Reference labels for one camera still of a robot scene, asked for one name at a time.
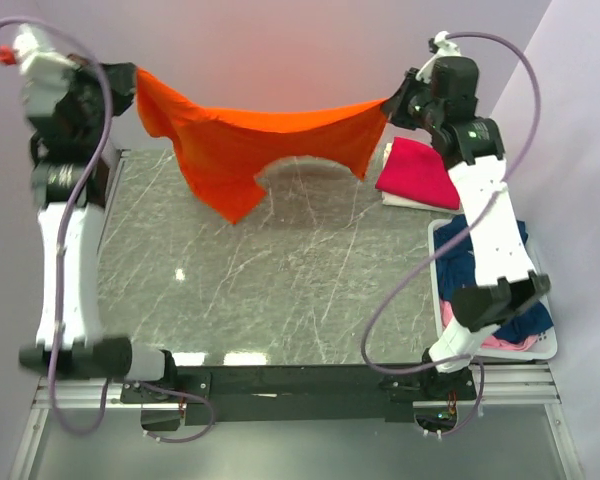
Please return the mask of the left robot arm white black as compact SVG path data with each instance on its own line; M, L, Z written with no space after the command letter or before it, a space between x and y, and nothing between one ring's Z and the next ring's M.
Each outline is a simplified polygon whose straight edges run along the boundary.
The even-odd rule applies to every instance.
M98 305L99 248L120 159L108 136L134 102L135 65L65 56L32 22L19 23L12 46L0 46L0 63L25 79L44 252L40 322L34 342L19 350L20 366L50 380L144 382L156 401L173 399L180 378L172 355L105 335Z

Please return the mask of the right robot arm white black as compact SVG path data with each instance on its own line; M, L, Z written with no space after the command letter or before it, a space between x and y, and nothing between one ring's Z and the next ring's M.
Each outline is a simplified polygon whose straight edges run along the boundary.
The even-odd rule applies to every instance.
M451 321L413 369L423 395L432 399L463 386L484 340L550 290L548 276L536 271L526 252L510 199L507 181L517 165L505 158L496 122L476 113L479 68L461 54L458 37L441 31L431 38L431 58L406 73L387 108L392 125L429 133L467 222L425 262L465 239L475 258L475 285L453 293Z

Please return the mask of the orange t-shirt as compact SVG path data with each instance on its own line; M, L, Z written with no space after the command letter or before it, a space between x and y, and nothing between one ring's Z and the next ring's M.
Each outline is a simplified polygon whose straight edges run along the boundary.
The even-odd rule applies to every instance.
M363 179L387 123L384 100L296 113L203 107L144 69L135 98L145 131L171 141L194 196L231 224L264 198L257 178L278 160L326 159Z

